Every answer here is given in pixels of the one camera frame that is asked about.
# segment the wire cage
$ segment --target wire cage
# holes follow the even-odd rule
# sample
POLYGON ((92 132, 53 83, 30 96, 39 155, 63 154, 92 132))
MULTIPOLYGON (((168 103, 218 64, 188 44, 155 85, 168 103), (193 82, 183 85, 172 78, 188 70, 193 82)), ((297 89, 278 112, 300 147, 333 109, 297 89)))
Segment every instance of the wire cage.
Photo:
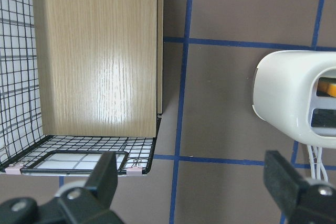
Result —
POLYGON ((119 174, 148 173, 156 138, 43 135, 33 0, 0 0, 0 11, 0 172, 88 174, 102 152, 116 151, 119 174))

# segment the wire rack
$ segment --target wire rack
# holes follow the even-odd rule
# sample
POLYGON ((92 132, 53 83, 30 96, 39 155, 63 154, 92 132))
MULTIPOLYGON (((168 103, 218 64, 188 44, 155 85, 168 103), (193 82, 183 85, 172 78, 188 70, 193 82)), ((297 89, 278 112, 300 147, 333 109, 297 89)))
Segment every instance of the wire rack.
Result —
POLYGON ((23 164, 23 173, 38 172, 34 165, 50 153, 118 151, 128 153, 120 174, 133 166, 149 172, 156 138, 43 135, 33 0, 0 0, 0 11, 0 170, 23 164))

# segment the screw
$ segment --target screw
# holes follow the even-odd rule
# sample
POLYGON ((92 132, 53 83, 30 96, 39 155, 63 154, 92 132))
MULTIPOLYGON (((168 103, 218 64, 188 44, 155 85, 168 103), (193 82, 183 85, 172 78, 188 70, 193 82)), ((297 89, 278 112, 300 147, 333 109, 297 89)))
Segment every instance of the screw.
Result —
POLYGON ((76 199, 80 196, 80 194, 81 194, 80 189, 76 188, 76 189, 72 190, 71 192, 69 192, 67 197, 68 197, 68 199, 76 199))
POLYGON ((329 186, 320 186, 318 190, 319 190, 320 195, 325 195, 325 196, 332 195, 332 189, 329 186))
POLYGON ((24 209, 27 206, 27 203, 24 200, 20 200, 12 206, 13 212, 19 212, 21 209, 24 209))

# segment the wooden board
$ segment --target wooden board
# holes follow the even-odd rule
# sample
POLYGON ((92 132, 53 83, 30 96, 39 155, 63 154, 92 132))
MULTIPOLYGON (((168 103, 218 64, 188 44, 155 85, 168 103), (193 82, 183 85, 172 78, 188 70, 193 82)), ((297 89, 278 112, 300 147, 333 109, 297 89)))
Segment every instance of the wooden board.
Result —
POLYGON ((33 0, 44 134, 155 136, 157 0, 33 0))
POLYGON ((162 71, 163 71, 163 0, 157 0, 157 11, 158 11, 158 21, 157 21, 157 43, 158 43, 158 53, 157 53, 157 75, 158 75, 158 85, 157 85, 157 107, 158 114, 162 114, 162 71))

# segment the pink clip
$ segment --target pink clip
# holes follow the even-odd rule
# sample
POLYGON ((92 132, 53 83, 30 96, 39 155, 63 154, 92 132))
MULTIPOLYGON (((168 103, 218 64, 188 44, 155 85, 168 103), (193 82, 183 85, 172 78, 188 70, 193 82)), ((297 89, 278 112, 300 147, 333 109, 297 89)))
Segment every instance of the pink clip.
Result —
POLYGON ((127 176, 142 176, 142 167, 130 167, 126 169, 127 176))
POLYGON ((6 174, 20 175, 23 164, 9 166, 5 169, 6 174))

